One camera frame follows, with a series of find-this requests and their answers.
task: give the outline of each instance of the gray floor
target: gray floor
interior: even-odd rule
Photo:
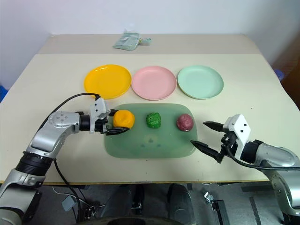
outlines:
[[[145,216],[167,217],[167,191],[170,184],[145,184],[143,214]],[[215,199],[223,199],[231,225],[279,225],[282,214],[268,182],[236,183],[230,185],[201,183],[184,184],[190,193],[198,225],[218,225],[218,217],[203,197],[206,191]],[[117,185],[91,185],[82,190],[91,202],[104,204]],[[68,192],[66,187],[56,187],[59,192]],[[72,211],[65,212],[61,201],[65,195],[53,192],[52,186],[42,186],[43,197],[40,206],[29,225],[75,224]]]

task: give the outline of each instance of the translucent green tray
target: translucent green tray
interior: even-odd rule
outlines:
[[[118,158],[181,158],[191,155],[195,149],[190,140],[197,140],[194,126],[189,132],[180,131],[176,120],[184,113],[192,116],[188,108],[179,104],[124,104],[116,109],[128,109],[135,115],[131,130],[105,136],[108,154]],[[162,125],[158,129],[147,127],[146,116],[158,112]]]

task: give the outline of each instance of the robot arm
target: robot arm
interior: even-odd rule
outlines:
[[[243,115],[229,117],[225,124],[204,122],[209,128],[225,135],[221,152],[208,145],[191,141],[201,152],[221,163],[224,156],[231,157],[240,165],[255,168],[270,180],[286,225],[300,224],[300,160],[290,150],[267,145],[255,140],[248,142],[250,127]]]
[[[70,134],[89,130],[91,133],[116,135],[129,130],[106,127],[107,116],[113,116],[115,112],[108,110],[103,98],[98,98],[90,107],[90,114],[52,113],[23,152],[17,167],[11,170],[0,187],[0,224],[19,225],[33,217],[41,197],[36,188],[44,182],[52,161]]]

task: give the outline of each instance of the table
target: table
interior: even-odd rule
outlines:
[[[132,75],[138,69],[149,65],[166,67],[176,76],[185,66],[201,64],[212,67],[224,80],[224,89],[215,98],[192,99],[177,87],[167,99],[152,102],[138,97],[130,88],[121,97],[108,100],[107,103],[110,108],[125,103],[185,105],[195,118],[198,140],[217,150],[220,149],[222,134],[205,127],[202,123],[208,120],[224,123],[229,116],[242,113],[252,129],[251,140],[258,139],[275,146],[284,146],[300,156],[298,144],[300,112],[257,48],[248,44],[248,47],[238,47],[237,50],[234,49],[235,45],[231,45],[230,53],[225,53],[229,51],[227,49],[229,45],[224,45],[220,50],[221,53],[217,53],[213,47],[212,53],[209,53],[207,45],[210,43],[210,38],[208,36],[203,38],[201,35],[193,38],[196,37],[206,39],[206,43],[200,44],[206,46],[204,53],[199,47],[199,53],[187,52],[183,49],[183,53],[179,53],[178,50],[166,54],[171,45],[162,52],[157,46],[156,51],[150,50],[151,46],[147,47],[149,49],[140,46],[139,48],[142,49],[138,48],[137,52],[111,49],[111,53],[106,51],[88,53],[82,49],[75,49],[78,53],[69,53],[70,49],[66,47],[62,48],[61,52],[59,48],[50,47],[55,45],[54,42],[59,45],[59,37],[53,37],[56,41],[50,39],[40,53],[33,57],[0,104],[1,182],[17,165],[22,151],[26,150],[48,113],[69,96],[85,92],[83,81],[86,74],[95,67],[109,63],[126,67]],[[252,43],[242,35],[232,37],[234,40],[240,38],[242,40],[240,42]],[[219,42],[224,41],[222,37],[215,37],[215,42],[218,38]],[[74,39],[80,39],[81,42],[82,39],[88,40],[89,37],[75,36]],[[79,45],[78,41],[73,41],[74,48],[76,45]],[[78,97],[63,106],[62,110],[88,112],[93,101],[89,96]],[[105,151],[104,136],[97,133],[89,134],[89,132],[69,136],[58,154],[57,161],[64,176],[73,184],[267,180],[261,172],[241,167],[227,157],[222,164],[218,164],[214,159],[197,150],[184,158],[114,158]],[[62,180],[52,165],[47,173],[45,184],[53,183],[61,184]]]

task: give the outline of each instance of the green ball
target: green ball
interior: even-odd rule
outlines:
[[[146,122],[149,128],[160,128],[161,117],[159,113],[153,112],[147,115]]]

